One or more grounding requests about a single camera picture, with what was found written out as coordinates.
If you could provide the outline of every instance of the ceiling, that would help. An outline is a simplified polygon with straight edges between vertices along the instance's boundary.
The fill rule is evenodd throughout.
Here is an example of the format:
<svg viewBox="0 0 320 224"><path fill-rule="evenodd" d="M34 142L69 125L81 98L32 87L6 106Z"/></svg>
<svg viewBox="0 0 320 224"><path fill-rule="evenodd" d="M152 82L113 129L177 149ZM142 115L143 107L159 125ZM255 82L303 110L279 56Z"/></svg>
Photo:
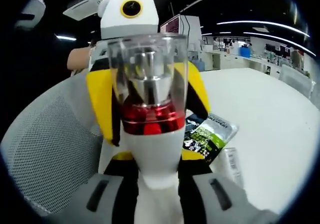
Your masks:
<svg viewBox="0 0 320 224"><path fill-rule="evenodd" d="M56 34L73 36L78 40L78 45L87 45L87 42L95 35L91 32L99 31L100 18L96 15L81 21L73 20L65 15L63 11L67 4L73 0L44 0L46 13L43 23ZM166 20L192 4L196 0L154 0L159 14L159 23ZM203 33L219 35L222 31L231 31L232 35L241 35L243 32L258 32L253 27L266 27L268 35L278 36L296 42L313 52L320 47L319 22L314 20L311 11L313 0L203 0L190 6L183 11L186 15L200 17L203 25ZM218 22L236 20L260 20L272 21L295 27L310 34L311 38L293 32L289 29L274 25L261 24L224 24Z"/></svg>

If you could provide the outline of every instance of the transparent cylinder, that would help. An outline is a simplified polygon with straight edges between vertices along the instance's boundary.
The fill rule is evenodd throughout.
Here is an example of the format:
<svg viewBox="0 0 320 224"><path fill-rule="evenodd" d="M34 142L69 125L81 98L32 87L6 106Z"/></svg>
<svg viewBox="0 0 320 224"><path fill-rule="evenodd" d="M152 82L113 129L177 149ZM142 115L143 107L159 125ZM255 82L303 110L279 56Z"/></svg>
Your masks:
<svg viewBox="0 0 320 224"><path fill-rule="evenodd" d="M154 135L184 127L186 40L184 35L159 33L108 43L113 90L125 132Z"/></svg>

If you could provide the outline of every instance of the ceiling light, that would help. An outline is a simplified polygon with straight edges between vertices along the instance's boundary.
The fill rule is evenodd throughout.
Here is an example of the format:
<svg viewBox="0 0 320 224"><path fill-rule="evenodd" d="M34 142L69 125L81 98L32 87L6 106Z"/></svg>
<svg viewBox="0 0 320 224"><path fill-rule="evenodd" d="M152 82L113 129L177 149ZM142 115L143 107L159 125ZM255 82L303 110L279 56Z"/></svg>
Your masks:
<svg viewBox="0 0 320 224"><path fill-rule="evenodd" d="M65 39L65 40L71 40L71 41L76 41L76 38L72 38L72 37L67 37L67 36L61 36L61 35L56 35L56 37L58 39Z"/></svg>
<svg viewBox="0 0 320 224"><path fill-rule="evenodd" d="M246 33L246 34L253 34L253 35L261 35L261 36L266 36L266 37L270 37L270 38L276 38L276 39L279 39L279 40L282 40L282 41L291 43L291 44L293 44L293 45L295 45L295 46L303 49L304 51L307 51L307 52L313 54L314 56L316 56L316 54L312 53L310 50L308 50L307 48L301 46L300 44L297 44L297 43L295 43L295 42L292 42L292 41L287 40L287 39L284 39L284 38L279 38L279 37L272 36L272 35L268 35L268 34L264 34L264 33L252 33L252 32L244 32L244 33Z"/></svg>
<svg viewBox="0 0 320 224"><path fill-rule="evenodd" d="M274 22L268 22L268 21L255 21L255 20L240 20L240 21L229 21L229 22L221 22L221 23L217 23L217 24L229 24L229 23L263 23L263 24L270 24L270 25L275 25L275 26L280 26L282 28L287 28L290 29L292 31L295 31L297 33L302 33L307 37L310 37L310 35L308 35L305 32L302 32L301 30L298 30L296 28L281 24L281 23L274 23Z"/></svg>

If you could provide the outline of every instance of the white table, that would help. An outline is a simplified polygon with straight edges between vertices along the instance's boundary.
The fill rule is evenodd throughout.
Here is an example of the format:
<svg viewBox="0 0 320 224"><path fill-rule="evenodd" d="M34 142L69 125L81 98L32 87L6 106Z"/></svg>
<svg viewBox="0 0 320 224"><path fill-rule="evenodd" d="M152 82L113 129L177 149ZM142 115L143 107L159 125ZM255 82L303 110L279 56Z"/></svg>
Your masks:
<svg viewBox="0 0 320 224"><path fill-rule="evenodd" d="M201 76L211 110L239 125L227 147L238 151L249 201L280 214L313 167L319 110L287 84L253 69L207 71Z"/></svg>

